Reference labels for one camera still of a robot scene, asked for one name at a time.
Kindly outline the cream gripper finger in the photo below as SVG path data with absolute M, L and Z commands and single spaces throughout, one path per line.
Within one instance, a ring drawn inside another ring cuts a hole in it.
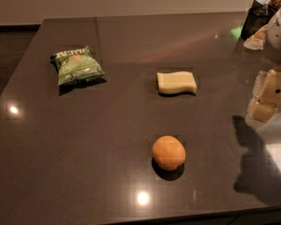
M 281 107 L 281 68 L 261 70 L 255 79 L 247 116 L 259 122 L 269 121 Z

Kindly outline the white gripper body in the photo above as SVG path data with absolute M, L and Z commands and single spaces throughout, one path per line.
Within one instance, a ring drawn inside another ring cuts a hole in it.
M 269 60 L 281 64 L 281 8 L 276 11 L 267 24 L 264 51 Z

